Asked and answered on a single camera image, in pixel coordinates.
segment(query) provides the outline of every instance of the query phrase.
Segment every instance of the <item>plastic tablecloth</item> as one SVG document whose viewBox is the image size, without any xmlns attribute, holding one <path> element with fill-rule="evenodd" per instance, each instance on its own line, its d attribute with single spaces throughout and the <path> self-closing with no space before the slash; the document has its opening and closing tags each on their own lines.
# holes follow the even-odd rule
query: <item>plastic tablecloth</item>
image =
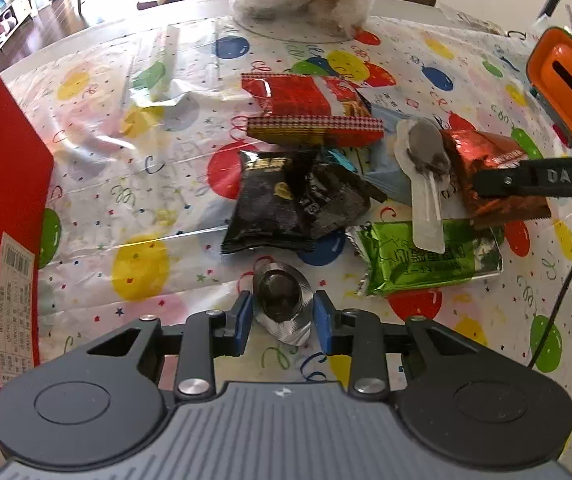
<svg viewBox="0 0 572 480">
<path fill-rule="evenodd" d="M 532 44 L 377 17 L 354 41 L 294 39 L 259 36 L 230 18 L 181 23 L 77 52 L 9 83 L 56 160 L 38 281 L 43 360 L 142 314 L 173 324 L 226 310 L 251 286 L 253 269 L 275 260 L 300 269 L 339 309 L 371 310 L 385 322 L 423 314 L 528 362 L 572 264 L 572 200 L 550 200 L 551 219 L 505 227 L 501 276 L 389 298 L 355 293 L 366 266 L 342 234 L 312 253 L 221 256 L 219 247 L 239 192 L 237 151 L 271 149 L 245 136 L 258 106 L 240 88 L 242 72 L 341 75 L 390 109 L 444 128 L 512 136 L 530 156 L 561 156 L 552 123 L 528 93 Z M 444 193 L 444 211 L 460 214 L 456 185 Z M 368 219 L 410 219 L 410 209 L 373 204 Z M 402 388 L 399 356 L 387 360 L 391 386 Z M 323 355 L 314 336 L 290 347 L 255 324 L 245 354 L 216 359 L 215 371 L 219 386 L 345 382 L 349 361 Z M 168 359 L 162 386 L 171 386 L 174 367 Z M 572 396 L 572 287 L 537 368 Z M 572 471 L 572 435 L 561 461 Z"/>
</svg>

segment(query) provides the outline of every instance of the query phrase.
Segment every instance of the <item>wooden floor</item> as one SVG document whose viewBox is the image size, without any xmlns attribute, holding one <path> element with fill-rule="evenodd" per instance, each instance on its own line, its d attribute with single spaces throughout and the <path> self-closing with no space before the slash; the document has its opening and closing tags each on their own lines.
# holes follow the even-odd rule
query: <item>wooden floor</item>
<svg viewBox="0 0 572 480">
<path fill-rule="evenodd" d="M 0 71 L 84 28 L 136 14 L 137 1 L 149 0 L 82 0 L 80 16 L 77 0 L 55 0 L 35 18 L 28 18 L 4 45 L 0 51 Z"/>
</svg>

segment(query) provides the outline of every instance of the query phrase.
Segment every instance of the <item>gray gripper base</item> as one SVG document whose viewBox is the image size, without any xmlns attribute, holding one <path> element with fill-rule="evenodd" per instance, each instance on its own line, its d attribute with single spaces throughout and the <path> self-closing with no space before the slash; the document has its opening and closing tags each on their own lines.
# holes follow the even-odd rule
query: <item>gray gripper base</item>
<svg viewBox="0 0 572 480">
<path fill-rule="evenodd" d="M 0 480 L 570 480 L 556 462 L 471 470 L 410 439 L 390 409 L 348 397 L 339 383 L 229 383 L 184 404 L 147 449 L 86 472 L 10 461 Z"/>
</svg>

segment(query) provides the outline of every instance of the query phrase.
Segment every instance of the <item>green balloon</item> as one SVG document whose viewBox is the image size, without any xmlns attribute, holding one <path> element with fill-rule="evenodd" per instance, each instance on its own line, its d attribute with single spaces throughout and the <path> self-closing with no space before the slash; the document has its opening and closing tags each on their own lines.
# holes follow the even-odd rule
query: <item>green balloon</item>
<svg viewBox="0 0 572 480">
<path fill-rule="evenodd" d="M 39 269 L 48 265 L 61 240 L 61 222 L 59 216 L 50 208 L 44 211 L 44 226 L 41 231 L 41 250 L 39 252 Z"/>
<path fill-rule="evenodd" d="M 541 336 L 544 328 L 548 323 L 546 316 L 535 316 L 530 325 L 530 351 L 534 352 L 537 345 L 540 344 Z M 562 336 L 555 325 L 550 329 L 550 333 L 544 343 L 540 356 L 535 364 L 537 368 L 544 373 L 552 372 L 559 366 L 562 359 Z"/>
<path fill-rule="evenodd" d="M 492 231 L 495 235 L 497 245 L 501 246 L 501 244 L 504 243 L 504 240 L 506 240 L 506 235 L 504 234 L 504 226 L 499 225 L 497 227 L 491 227 L 490 231 Z"/>
<path fill-rule="evenodd" d="M 538 149 L 538 147 L 535 146 L 535 143 L 532 141 L 532 139 L 528 137 L 528 134 L 521 128 L 517 127 L 513 128 L 511 132 L 511 137 L 515 139 L 517 141 L 517 144 L 519 144 L 519 146 L 521 147 L 521 149 L 526 152 L 528 158 L 530 159 L 544 158 L 541 155 L 541 152 Z"/>
<path fill-rule="evenodd" d="M 161 61 L 157 61 L 154 65 L 146 68 L 141 74 L 134 78 L 132 82 L 132 88 L 135 90 L 141 90 L 144 88 L 150 89 L 159 83 L 165 75 L 165 64 Z"/>
<path fill-rule="evenodd" d="M 307 61 L 300 61 L 295 63 L 291 71 L 293 74 L 299 75 L 328 75 L 326 70 Z"/>
<path fill-rule="evenodd" d="M 488 62 L 488 61 L 484 61 L 482 63 L 482 65 L 484 66 L 484 68 L 486 70 L 488 70 L 491 74 L 493 74 L 496 77 L 504 77 L 504 74 L 502 74 L 502 71 L 499 70 L 494 64 Z"/>
</svg>

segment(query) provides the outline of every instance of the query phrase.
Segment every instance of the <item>blue balloon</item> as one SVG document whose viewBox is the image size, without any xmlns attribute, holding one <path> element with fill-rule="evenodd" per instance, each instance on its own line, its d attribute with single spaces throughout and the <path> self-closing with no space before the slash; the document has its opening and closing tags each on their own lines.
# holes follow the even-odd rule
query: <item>blue balloon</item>
<svg viewBox="0 0 572 480">
<path fill-rule="evenodd" d="M 242 57 L 250 50 L 250 43 L 241 36 L 226 36 L 215 41 L 215 54 L 221 59 Z"/>
<path fill-rule="evenodd" d="M 423 69 L 421 69 L 421 72 L 428 78 L 428 80 L 432 84 L 434 84 L 440 90 L 444 90 L 445 92 L 450 92 L 454 88 L 452 79 L 438 68 L 434 68 L 432 66 L 425 66 L 423 67 Z"/>
<path fill-rule="evenodd" d="M 317 65 L 319 68 L 325 70 L 326 72 L 328 72 L 328 75 L 340 77 L 339 73 L 335 72 L 335 70 L 332 69 L 330 63 L 328 63 L 328 60 L 325 57 L 320 57 L 320 56 L 309 57 L 308 59 L 306 59 L 306 61 L 312 63 L 313 65 Z"/>
<path fill-rule="evenodd" d="M 346 234 L 343 231 L 334 231 L 317 240 L 315 250 L 309 253 L 297 252 L 299 259 L 305 264 L 323 267 L 333 263 L 343 251 L 346 244 Z"/>
</svg>

